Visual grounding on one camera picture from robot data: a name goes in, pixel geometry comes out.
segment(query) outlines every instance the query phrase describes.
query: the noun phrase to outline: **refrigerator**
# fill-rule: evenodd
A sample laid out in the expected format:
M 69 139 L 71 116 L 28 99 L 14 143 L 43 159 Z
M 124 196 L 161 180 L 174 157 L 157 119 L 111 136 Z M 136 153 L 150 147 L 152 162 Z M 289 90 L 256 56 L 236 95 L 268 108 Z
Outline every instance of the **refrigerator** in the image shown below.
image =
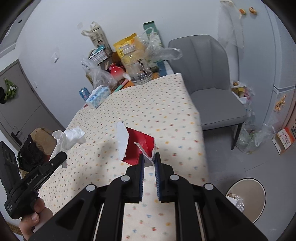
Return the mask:
M 282 128 L 296 86 L 296 45 L 280 19 L 262 1 L 233 0 L 247 11 L 241 17 L 244 48 L 237 48 L 238 79 L 250 87 L 255 124 Z M 248 10 L 252 6 L 257 15 Z M 275 111 L 284 97 L 285 105 Z

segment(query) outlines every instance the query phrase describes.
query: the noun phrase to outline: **green box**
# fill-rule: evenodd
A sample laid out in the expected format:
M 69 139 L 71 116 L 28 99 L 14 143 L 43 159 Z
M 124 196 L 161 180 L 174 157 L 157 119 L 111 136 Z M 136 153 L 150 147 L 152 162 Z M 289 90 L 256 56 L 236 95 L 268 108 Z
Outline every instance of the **green box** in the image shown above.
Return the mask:
M 144 30 L 146 30 L 147 28 L 150 28 L 150 27 L 152 27 L 154 29 L 154 34 L 155 34 L 154 38 L 155 38 L 156 42 L 159 44 L 159 46 L 163 47 L 163 44 L 161 42 L 161 39 L 160 39 L 160 36 L 159 36 L 159 33 L 157 31 L 154 21 L 143 24 Z M 146 31 L 148 38 L 150 38 L 151 31 L 152 30 Z

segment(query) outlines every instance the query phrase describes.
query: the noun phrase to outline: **chair leg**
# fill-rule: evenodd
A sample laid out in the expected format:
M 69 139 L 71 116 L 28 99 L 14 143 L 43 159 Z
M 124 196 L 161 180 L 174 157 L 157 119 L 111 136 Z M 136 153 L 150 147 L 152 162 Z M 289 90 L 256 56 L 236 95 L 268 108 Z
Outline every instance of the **chair leg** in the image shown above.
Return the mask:
M 235 144 L 237 143 L 237 139 L 239 138 L 241 128 L 242 128 L 242 123 L 238 124 L 238 126 L 237 126 L 237 132 L 235 133 L 235 137 L 234 137 L 234 140 L 233 140 L 233 143 L 232 143 L 231 150 L 234 149 Z

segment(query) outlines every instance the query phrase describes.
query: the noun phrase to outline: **gray door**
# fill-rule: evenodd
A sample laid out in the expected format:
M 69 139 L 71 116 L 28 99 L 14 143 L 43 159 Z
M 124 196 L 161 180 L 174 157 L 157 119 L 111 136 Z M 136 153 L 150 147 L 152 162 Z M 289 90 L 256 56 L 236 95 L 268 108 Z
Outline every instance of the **gray door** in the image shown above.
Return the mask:
M 0 104 L 0 123 L 7 132 L 4 134 L 10 135 L 14 142 L 21 146 L 36 128 L 46 127 L 52 131 L 64 129 L 37 98 L 18 62 L 0 75 L 0 86 L 4 91 L 7 89 L 5 78 L 13 82 L 18 89 L 15 98 Z

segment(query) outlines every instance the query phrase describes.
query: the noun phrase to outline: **light switch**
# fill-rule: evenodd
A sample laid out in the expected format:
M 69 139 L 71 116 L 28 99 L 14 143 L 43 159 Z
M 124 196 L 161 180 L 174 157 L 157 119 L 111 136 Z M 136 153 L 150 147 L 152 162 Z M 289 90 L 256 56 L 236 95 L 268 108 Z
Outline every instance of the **light switch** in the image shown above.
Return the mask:
M 52 55 L 52 61 L 54 63 L 56 63 L 58 61 L 58 59 L 59 59 L 59 56 L 58 56 L 57 52 L 54 52 L 54 54 Z
M 80 22 L 79 24 L 77 24 L 77 28 L 78 28 L 78 29 L 81 29 L 81 28 L 83 28 L 83 23 L 82 23 L 82 22 Z

